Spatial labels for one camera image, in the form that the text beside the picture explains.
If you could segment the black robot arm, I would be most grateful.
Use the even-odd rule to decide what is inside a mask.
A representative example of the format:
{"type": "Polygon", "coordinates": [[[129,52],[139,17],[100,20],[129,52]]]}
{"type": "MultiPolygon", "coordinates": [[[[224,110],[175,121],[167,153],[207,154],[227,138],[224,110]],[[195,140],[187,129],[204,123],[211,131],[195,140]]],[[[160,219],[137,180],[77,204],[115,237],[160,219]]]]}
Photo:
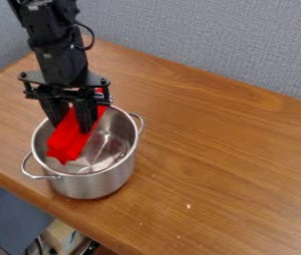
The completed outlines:
{"type": "Polygon", "coordinates": [[[111,82],[88,68],[86,51],[93,45],[82,42],[86,26],[76,20],[77,0],[6,2],[26,30],[40,67],[18,75],[25,97],[40,103],[54,126],[73,112],[80,132],[86,133],[98,118],[98,107],[111,103],[111,82]]]}

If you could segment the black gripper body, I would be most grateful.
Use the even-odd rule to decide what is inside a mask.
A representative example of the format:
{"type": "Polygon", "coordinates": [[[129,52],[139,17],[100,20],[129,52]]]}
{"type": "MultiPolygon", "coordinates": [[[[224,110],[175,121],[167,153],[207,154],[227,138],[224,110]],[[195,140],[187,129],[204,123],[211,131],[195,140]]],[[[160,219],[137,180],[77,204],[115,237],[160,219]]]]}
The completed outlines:
{"type": "Polygon", "coordinates": [[[38,71],[24,71],[18,80],[26,99],[45,106],[108,106],[109,80],[88,68],[86,53],[74,46],[33,47],[38,71]]]}

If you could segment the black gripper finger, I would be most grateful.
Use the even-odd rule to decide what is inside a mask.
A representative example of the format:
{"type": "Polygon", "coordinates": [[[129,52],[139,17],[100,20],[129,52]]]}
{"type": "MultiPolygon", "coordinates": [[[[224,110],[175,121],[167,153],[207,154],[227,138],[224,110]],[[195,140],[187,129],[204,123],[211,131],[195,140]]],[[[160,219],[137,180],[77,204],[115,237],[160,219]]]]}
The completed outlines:
{"type": "Polygon", "coordinates": [[[97,119],[97,106],[93,99],[74,99],[74,115],[81,133],[88,133],[97,119]]]}
{"type": "Polygon", "coordinates": [[[38,102],[50,124],[56,127],[66,115],[69,105],[56,98],[42,98],[38,102]]]}

